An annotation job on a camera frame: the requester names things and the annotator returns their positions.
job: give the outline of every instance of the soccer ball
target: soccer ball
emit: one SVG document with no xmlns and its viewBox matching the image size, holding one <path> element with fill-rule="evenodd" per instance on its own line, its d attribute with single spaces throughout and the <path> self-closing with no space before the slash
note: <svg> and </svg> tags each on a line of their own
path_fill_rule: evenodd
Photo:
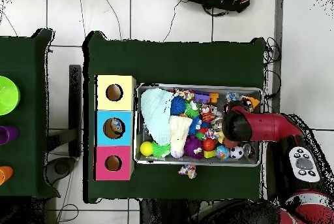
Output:
<svg viewBox="0 0 334 224">
<path fill-rule="evenodd" d="M 230 157 L 233 159 L 240 159 L 243 157 L 243 148 L 241 146 L 231 148 Z"/>
</svg>

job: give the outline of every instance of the purple toy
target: purple toy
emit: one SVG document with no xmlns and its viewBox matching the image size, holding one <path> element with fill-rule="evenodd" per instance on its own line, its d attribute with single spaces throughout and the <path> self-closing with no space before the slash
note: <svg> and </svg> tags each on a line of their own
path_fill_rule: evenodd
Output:
<svg viewBox="0 0 334 224">
<path fill-rule="evenodd" d="M 206 104 L 210 100 L 210 94 L 195 91 L 195 102 Z"/>
<path fill-rule="evenodd" d="M 185 141 L 185 154 L 197 160 L 204 157 L 203 142 L 195 136 L 189 136 Z"/>
</svg>

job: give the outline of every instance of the green bowl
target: green bowl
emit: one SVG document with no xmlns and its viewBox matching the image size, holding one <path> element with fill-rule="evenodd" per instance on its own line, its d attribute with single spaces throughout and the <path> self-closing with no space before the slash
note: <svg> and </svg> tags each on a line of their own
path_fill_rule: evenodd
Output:
<svg viewBox="0 0 334 224">
<path fill-rule="evenodd" d="M 0 76 L 0 116 L 12 112 L 20 102 L 20 91 L 15 83 Z"/>
</svg>

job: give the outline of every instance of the green table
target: green table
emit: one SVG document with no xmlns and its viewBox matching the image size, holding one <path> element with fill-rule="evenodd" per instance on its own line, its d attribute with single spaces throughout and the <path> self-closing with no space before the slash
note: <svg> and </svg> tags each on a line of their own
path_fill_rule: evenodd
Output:
<svg viewBox="0 0 334 224">
<path fill-rule="evenodd" d="M 178 165 L 136 164 L 131 180 L 93 181 L 94 75 L 132 75 L 139 83 L 196 84 L 262 88 L 264 41 L 182 43 L 106 40 L 91 32 L 84 44 L 84 200 L 258 199 L 260 168 L 197 167 L 193 180 L 179 176 Z"/>
<path fill-rule="evenodd" d="M 0 37 L 0 75 L 19 87 L 21 100 L 0 125 L 17 126 L 20 136 L 0 147 L 0 165 L 13 168 L 13 176 L 0 186 L 0 196 L 56 197 L 44 180 L 46 134 L 46 49 L 53 32 L 39 29 L 31 38 Z"/>
</svg>

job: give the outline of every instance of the yellow box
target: yellow box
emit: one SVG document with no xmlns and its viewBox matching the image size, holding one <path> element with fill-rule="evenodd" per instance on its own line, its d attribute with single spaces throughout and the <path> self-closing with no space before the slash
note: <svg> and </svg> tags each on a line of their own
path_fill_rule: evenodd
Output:
<svg viewBox="0 0 334 224">
<path fill-rule="evenodd" d="M 97 75 L 97 109 L 132 111 L 135 89 L 132 76 Z"/>
</svg>

